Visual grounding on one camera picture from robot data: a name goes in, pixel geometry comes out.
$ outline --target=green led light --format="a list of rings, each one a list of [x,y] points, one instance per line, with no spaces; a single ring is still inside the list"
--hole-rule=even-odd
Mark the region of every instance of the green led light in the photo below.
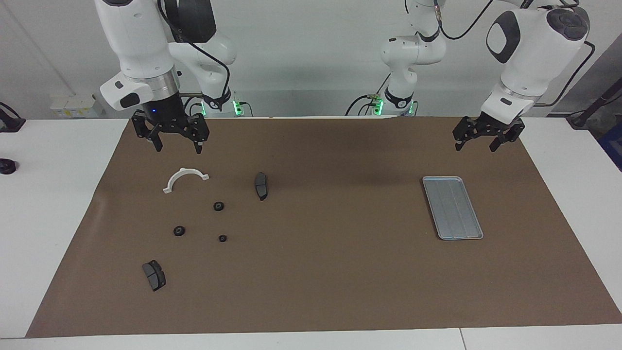
[[[242,115],[242,106],[239,105],[239,103],[237,101],[233,101],[233,108],[235,109],[235,115],[236,116],[240,116]]]
[[[384,101],[377,100],[376,106],[374,107],[374,114],[375,115],[382,115],[383,114],[383,106],[384,106]]]

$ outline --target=black rubber washer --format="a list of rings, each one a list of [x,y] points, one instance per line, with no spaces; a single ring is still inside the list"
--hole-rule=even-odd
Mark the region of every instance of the black rubber washer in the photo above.
[[[173,234],[177,237],[183,236],[184,233],[186,233],[186,228],[184,226],[177,226],[173,229]]]
[[[214,210],[219,212],[222,211],[225,208],[225,203],[222,202],[216,202],[214,203]]]
[[[0,174],[11,175],[17,170],[17,166],[14,161],[10,159],[0,159]]]

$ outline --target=white wall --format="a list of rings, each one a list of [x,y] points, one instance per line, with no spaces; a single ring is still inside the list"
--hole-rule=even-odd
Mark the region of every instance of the white wall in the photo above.
[[[239,48],[231,86],[256,115],[339,115],[363,92],[375,92],[388,68],[379,58],[383,41],[412,34],[401,0],[212,0],[219,30]],[[116,74],[118,61],[106,42],[91,0],[0,0],[0,100],[27,118],[51,117],[50,93],[64,94],[61,78],[77,93],[94,93]],[[486,0],[448,1],[443,18],[450,34],[462,32]],[[592,62],[622,32],[622,1],[584,0],[597,46]],[[514,8],[495,2],[464,39],[448,42],[443,62],[419,67],[415,93],[420,115],[477,115],[503,66],[485,46],[496,16]],[[7,17],[21,24],[15,35]],[[53,69],[31,57],[38,47]],[[552,100],[574,67],[551,86]],[[198,90],[189,73],[182,90]],[[538,108],[546,115],[550,108]]]

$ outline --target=white table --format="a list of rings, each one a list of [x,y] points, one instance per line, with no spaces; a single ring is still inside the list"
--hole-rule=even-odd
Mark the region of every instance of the white table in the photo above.
[[[622,308],[622,173],[586,131],[525,119],[521,139]],[[269,334],[21,338],[86,212],[126,120],[29,121],[0,134],[2,349],[622,349],[622,325]]]

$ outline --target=black cable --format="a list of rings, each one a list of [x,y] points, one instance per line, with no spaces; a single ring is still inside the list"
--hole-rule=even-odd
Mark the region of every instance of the black cable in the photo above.
[[[375,106],[375,103],[368,103],[368,104],[366,104],[366,105],[363,105],[363,106],[361,107],[361,109],[360,109],[360,110],[358,110],[358,114],[357,114],[357,115],[361,115],[361,112],[363,111],[363,108],[367,107],[367,110],[369,111],[369,108],[370,108],[370,107],[373,107],[373,106]]]
[[[203,104],[202,103],[194,103],[192,106],[190,106],[190,115],[192,115],[192,107],[196,107],[199,106],[201,108],[203,108]]]
[[[492,5],[494,0],[489,0],[488,4],[486,4],[486,6],[484,6],[484,9],[481,10],[480,14],[475,18],[475,20],[473,21],[473,23],[471,23],[471,25],[469,26],[469,28],[466,29],[466,31],[460,35],[458,35],[457,37],[452,37],[449,36],[446,32],[445,29],[443,28],[443,22],[440,21],[439,22],[439,26],[440,26],[440,31],[443,33],[443,35],[448,38],[449,40],[458,40],[458,39],[462,39],[465,35],[467,35],[471,29],[473,29],[473,27],[475,27],[475,24],[477,24],[477,22],[480,20],[480,18],[484,15],[484,13],[486,12],[486,10],[488,10],[488,8],[490,7],[490,5]]]
[[[186,113],[186,108],[188,108],[188,105],[190,104],[190,101],[194,100],[195,98],[198,97],[188,97],[188,100],[186,100],[186,103],[183,104],[183,112]]]
[[[573,7],[577,7],[579,6],[579,0],[572,0],[575,3],[574,4],[569,4],[567,2],[565,2],[564,0],[559,0],[562,4],[564,4],[563,6],[560,6],[559,8],[561,9],[571,9]]]
[[[7,111],[13,113],[17,117],[17,119],[21,119],[19,114],[17,114],[17,112],[13,108],[11,108],[9,105],[7,105],[6,103],[0,102],[0,106],[3,106],[4,108],[6,108]]]
[[[534,2],[534,0],[525,0],[522,2],[521,5],[521,9],[528,9],[529,6],[531,6],[531,3]]]
[[[363,95],[363,96],[359,96],[359,97],[357,97],[357,98],[356,98],[356,100],[354,100],[354,101],[352,102],[352,104],[350,104],[350,106],[348,107],[348,110],[346,111],[346,114],[344,114],[344,115],[348,115],[348,114],[350,114],[350,110],[352,109],[352,107],[354,107],[354,105],[356,104],[356,102],[359,102],[360,100],[363,100],[363,99],[365,99],[365,98],[369,98],[369,97],[368,97],[367,95]]]
[[[617,101],[617,99],[619,99],[620,97],[622,97],[622,93],[621,93],[620,95],[618,95],[618,97],[616,97],[616,98],[612,98],[611,100],[607,101],[607,102],[606,102],[606,103],[604,103],[601,107],[604,107],[604,106],[607,106],[607,105],[609,105],[609,104],[611,104],[611,103],[614,103],[614,102],[615,102],[615,101]],[[566,114],[566,117],[569,117],[569,116],[571,116],[571,115],[575,115],[575,114],[579,114],[579,113],[583,113],[583,112],[585,112],[585,111],[587,111],[587,110],[580,110],[580,111],[572,112],[572,113]]]
[[[379,94],[379,93],[380,93],[380,90],[382,90],[382,89],[383,89],[384,84],[386,84],[386,83],[387,83],[387,81],[389,80],[389,77],[390,77],[390,76],[391,76],[391,73],[389,73],[389,74],[387,75],[387,77],[386,77],[386,78],[384,78],[383,83],[382,83],[382,84],[380,85],[380,87],[378,88],[378,91],[376,91],[376,95],[377,95],[377,94]],[[368,107],[367,107],[367,109],[365,110],[365,115],[367,115],[367,113],[369,113],[369,106],[368,106]]]
[[[534,105],[534,107],[552,107],[554,106],[557,102],[559,102],[559,100],[562,98],[562,96],[564,95],[564,93],[566,92],[566,89],[568,89],[568,86],[570,86],[570,83],[572,83],[572,80],[577,76],[577,74],[579,73],[579,71],[581,70],[581,68],[583,68],[583,66],[587,63],[587,61],[590,60],[590,58],[594,55],[594,52],[596,52],[596,46],[594,44],[592,44],[589,41],[585,41],[583,42],[585,45],[589,46],[591,48],[590,54],[587,55],[587,57],[585,58],[585,60],[583,60],[583,62],[581,62],[581,64],[577,67],[577,69],[575,70],[575,72],[570,76],[570,79],[568,79],[568,82],[566,83],[566,85],[564,86],[564,88],[562,89],[562,91],[559,93],[559,95],[557,96],[557,98],[555,99],[555,101],[551,102],[551,103],[536,103]]]
[[[415,113],[412,116],[417,116],[417,111],[419,111],[419,101],[414,101],[413,103],[417,104],[417,108],[415,108]]]
[[[240,102],[239,104],[240,105],[247,105],[248,108],[251,110],[251,117],[253,117],[253,118],[255,117],[255,114],[253,114],[253,106],[251,106],[250,103],[248,103],[248,102]]]
[[[160,15],[164,19],[164,22],[166,22],[166,24],[169,25],[170,30],[173,33],[178,35],[183,41],[185,41],[190,46],[194,47],[197,51],[201,52],[203,55],[206,55],[207,57],[209,57],[210,59],[212,59],[214,62],[218,63],[220,66],[222,66],[225,69],[225,71],[227,72],[227,78],[225,80],[225,86],[223,87],[223,93],[220,95],[220,98],[225,97],[225,95],[227,94],[227,89],[229,88],[229,79],[231,78],[231,71],[229,70],[229,67],[227,67],[226,64],[221,62],[216,57],[208,54],[205,50],[201,49],[199,46],[197,46],[195,43],[193,43],[191,40],[189,40],[188,37],[186,37],[184,34],[182,34],[182,31],[179,28],[175,27],[173,25],[173,23],[169,20],[169,18],[166,16],[166,13],[164,13],[164,9],[162,8],[162,0],[157,0],[157,8],[160,11]],[[223,106],[219,105],[218,109],[220,111],[222,111],[223,110]]]

